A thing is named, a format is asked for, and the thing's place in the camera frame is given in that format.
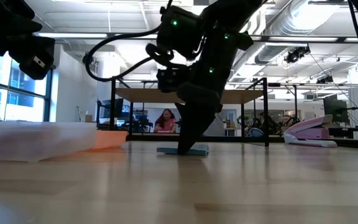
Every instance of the glass wall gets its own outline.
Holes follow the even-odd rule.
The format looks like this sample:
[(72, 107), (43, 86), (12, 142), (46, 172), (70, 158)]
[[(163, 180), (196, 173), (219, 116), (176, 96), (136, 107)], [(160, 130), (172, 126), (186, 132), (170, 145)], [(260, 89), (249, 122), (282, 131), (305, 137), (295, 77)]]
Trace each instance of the glass wall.
[(0, 57), (0, 120), (47, 121), (45, 104), (49, 103), (47, 81), (33, 80), (22, 72), (8, 53)]

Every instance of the woman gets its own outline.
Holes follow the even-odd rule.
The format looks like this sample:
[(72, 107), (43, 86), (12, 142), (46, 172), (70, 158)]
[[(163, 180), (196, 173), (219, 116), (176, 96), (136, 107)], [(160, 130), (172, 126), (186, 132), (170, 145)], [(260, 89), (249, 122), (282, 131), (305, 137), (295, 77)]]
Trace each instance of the woman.
[(155, 121), (155, 133), (175, 133), (175, 115), (170, 109), (165, 109), (161, 116)]

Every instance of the blue block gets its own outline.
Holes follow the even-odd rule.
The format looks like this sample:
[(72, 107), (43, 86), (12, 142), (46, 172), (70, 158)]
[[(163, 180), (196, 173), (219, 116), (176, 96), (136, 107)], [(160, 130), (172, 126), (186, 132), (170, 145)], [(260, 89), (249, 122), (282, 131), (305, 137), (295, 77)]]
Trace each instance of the blue block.
[[(168, 155), (177, 155), (178, 148), (175, 147), (158, 147), (157, 152), (163, 152)], [(208, 145), (193, 146), (188, 152), (187, 156), (207, 156), (209, 154)]]

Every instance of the stapler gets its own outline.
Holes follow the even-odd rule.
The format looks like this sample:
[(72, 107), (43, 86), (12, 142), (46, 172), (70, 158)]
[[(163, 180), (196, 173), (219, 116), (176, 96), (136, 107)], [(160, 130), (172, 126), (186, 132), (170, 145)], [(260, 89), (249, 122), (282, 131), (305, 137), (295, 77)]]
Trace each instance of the stapler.
[(331, 123), (332, 120), (333, 116), (329, 114), (294, 124), (284, 132), (285, 143), (302, 146), (337, 147), (334, 141), (316, 140), (329, 138), (328, 128), (323, 127), (323, 125)]

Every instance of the dark hair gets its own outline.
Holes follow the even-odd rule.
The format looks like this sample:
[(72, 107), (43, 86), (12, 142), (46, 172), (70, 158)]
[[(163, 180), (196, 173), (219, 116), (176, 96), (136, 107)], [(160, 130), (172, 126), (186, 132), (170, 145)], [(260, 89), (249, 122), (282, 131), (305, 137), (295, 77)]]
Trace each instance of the dark hair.
[(164, 124), (165, 124), (165, 122), (164, 122), (164, 112), (165, 111), (168, 111), (171, 114), (170, 119), (175, 119), (175, 115), (172, 113), (172, 111), (170, 109), (165, 109), (162, 112), (161, 116), (155, 121), (155, 125), (159, 124), (161, 128), (164, 128)]

